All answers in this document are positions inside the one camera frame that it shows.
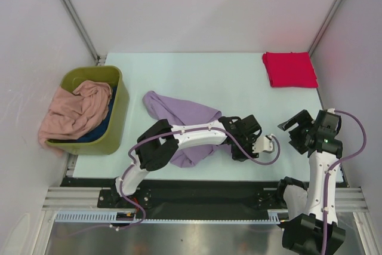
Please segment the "purple t shirt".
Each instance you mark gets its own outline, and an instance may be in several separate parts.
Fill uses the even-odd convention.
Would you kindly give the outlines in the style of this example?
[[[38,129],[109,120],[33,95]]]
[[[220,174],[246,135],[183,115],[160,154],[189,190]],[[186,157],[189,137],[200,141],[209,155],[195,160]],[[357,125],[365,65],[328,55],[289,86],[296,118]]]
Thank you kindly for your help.
[[[143,96],[143,104],[153,119],[167,119],[171,125],[206,124],[219,119],[222,112],[196,102],[166,97],[149,91]],[[170,163],[180,168],[194,167],[217,150],[229,153],[228,145],[203,145],[180,150]]]

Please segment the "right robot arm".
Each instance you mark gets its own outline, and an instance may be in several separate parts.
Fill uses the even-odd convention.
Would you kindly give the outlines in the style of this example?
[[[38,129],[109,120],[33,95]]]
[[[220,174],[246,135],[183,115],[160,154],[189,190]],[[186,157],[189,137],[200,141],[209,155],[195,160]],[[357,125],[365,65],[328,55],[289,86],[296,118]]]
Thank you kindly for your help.
[[[282,246],[297,254],[334,254],[346,239],[335,210],[338,168],[333,166],[343,153],[336,139],[341,116],[328,109],[312,118],[302,110],[278,127],[289,132],[289,143],[299,154],[307,154],[310,167],[308,184],[285,177],[275,193],[276,203],[289,216],[282,224]]]

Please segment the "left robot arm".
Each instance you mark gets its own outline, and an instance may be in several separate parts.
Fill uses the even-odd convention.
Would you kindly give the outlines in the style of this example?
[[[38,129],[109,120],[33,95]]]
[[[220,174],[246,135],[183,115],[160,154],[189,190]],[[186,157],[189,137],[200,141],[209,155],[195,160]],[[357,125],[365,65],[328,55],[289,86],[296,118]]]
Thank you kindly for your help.
[[[119,207],[127,206],[139,184],[153,171],[164,168],[176,152],[199,146],[229,145],[237,161],[258,158],[254,145],[262,127],[249,115],[226,117],[198,125],[171,125],[161,119],[152,125],[130,148],[131,165],[115,179],[111,200]]]

